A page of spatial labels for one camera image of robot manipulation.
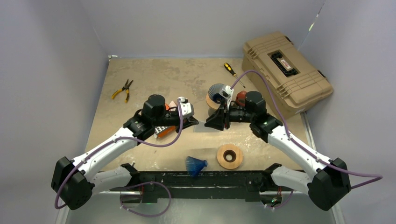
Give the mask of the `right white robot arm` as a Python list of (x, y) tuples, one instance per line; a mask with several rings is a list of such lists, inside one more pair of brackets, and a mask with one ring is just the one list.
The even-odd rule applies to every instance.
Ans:
[(281, 150), (303, 169), (299, 172), (275, 165), (262, 177), (266, 189), (282, 186), (302, 192), (325, 211), (351, 191), (346, 163), (320, 154), (288, 131), (285, 124), (267, 113), (261, 93), (247, 92), (244, 107), (229, 107), (227, 101), (222, 100), (219, 108), (206, 119), (205, 126), (223, 131), (232, 122), (249, 123), (256, 137)]

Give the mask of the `red black coffee carafe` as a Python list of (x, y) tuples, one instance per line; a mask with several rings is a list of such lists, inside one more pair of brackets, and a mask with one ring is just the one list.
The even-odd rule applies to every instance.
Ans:
[(241, 91), (237, 94), (236, 99), (235, 99), (235, 103), (238, 106), (244, 107), (245, 106), (245, 98), (246, 98), (246, 91)]

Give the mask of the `orange coffee filter box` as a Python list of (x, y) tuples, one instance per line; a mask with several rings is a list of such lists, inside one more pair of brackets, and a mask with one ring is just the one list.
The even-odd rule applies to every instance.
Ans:
[[(165, 106), (166, 106), (166, 110), (168, 111), (171, 107), (176, 106), (176, 103), (175, 101), (171, 101), (169, 104), (165, 104)], [(155, 128), (154, 137), (160, 139), (175, 130), (176, 130), (175, 126), (157, 126)]]

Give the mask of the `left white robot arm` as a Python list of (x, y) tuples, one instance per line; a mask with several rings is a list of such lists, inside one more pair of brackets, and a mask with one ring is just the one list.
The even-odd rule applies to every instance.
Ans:
[[(107, 189), (124, 187), (133, 191), (139, 186), (139, 178), (134, 175), (131, 164), (121, 165), (111, 171), (102, 168), (121, 154), (141, 144), (151, 147), (168, 147), (174, 144), (193, 119), (194, 107), (187, 98), (179, 97), (176, 107), (167, 109), (165, 98), (154, 94), (148, 97), (143, 107), (135, 112), (110, 138), (95, 148), (73, 159), (60, 158), (51, 180), (51, 188), (56, 197), (54, 207), (60, 210), (68, 207), (76, 210), (93, 195)], [(146, 140), (154, 135), (155, 128), (175, 126), (177, 136), (167, 144), (149, 143)]]

